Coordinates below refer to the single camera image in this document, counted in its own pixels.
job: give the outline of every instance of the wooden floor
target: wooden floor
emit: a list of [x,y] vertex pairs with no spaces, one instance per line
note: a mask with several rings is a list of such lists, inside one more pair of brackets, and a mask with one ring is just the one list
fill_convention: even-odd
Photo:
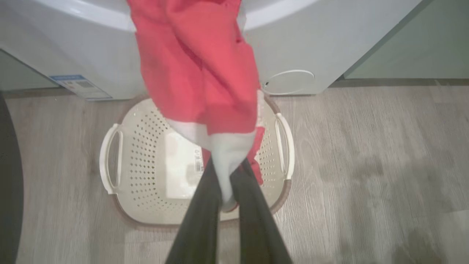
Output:
[[[331,88],[275,98],[296,146],[275,215],[295,263],[467,263],[469,87]],[[102,139],[126,105],[7,100],[24,172],[18,263],[161,263],[174,233],[122,223],[102,187]],[[220,263],[239,261],[236,228]]]

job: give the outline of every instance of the sticker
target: sticker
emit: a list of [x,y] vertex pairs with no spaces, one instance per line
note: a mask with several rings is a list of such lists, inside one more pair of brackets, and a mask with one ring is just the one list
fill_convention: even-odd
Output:
[[97,88],[93,83],[81,75],[59,75],[49,77],[56,83],[83,98],[90,100],[112,99],[111,96]]
[[202,151],[200,149],[194,149],[194,157],[196,162],[194,163],[196,166],[197,172],[204,172],[204,161],[202,159]]

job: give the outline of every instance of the white plastic basket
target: white plastic basket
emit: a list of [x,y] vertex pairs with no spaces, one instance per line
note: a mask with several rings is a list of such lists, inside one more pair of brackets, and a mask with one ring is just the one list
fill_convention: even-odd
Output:
[[[274,213],[288,196],[295,164],[295,150],[291,130],[285,118],[269,98],[266,97],[265,101],[265,133],[256,159],[264,180],[261,190]],[[129,110],[104,137],[99,156],[101,180],[106,191],[112,194],[118,211],[136,228],[178,227],[184,218],[190,197],[178,199],[168,195],[168,178],[178,173],[170,171],[166,156],[174,155],[181,163],[185,163],[179,167],[186,168],[187,181],[192,182],[194,186],[202,175],[202,172],[196,169],[198,160],[188,159],[187,155],[194,155],[200,151],[200,147],[175,133],[153,101],[148,96],[142,96],[131,103]],[[111,141],[115,135],[119,135],[119,152],[114,185],[109,175],[108,160]],[[286,157],[281,140],[283,135]],[[221,224],[236,220],[238,215],[238,209],[221,213]]]

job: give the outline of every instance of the white washing machine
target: white washing machine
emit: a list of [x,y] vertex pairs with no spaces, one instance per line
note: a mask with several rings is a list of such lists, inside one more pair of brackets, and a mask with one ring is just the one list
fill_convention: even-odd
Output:
[[[244,0],[271,94],[325,90],[421,0]],[[0,48],[91,100],[145,91],[125,0],[0,0]]]

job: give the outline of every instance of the red cloth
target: red cloth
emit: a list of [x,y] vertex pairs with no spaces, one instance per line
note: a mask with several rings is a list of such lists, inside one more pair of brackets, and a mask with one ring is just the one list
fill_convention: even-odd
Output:
[[258,73],[236,18],[241,0],[128,0],[148,93],[169,119],[249,133]]

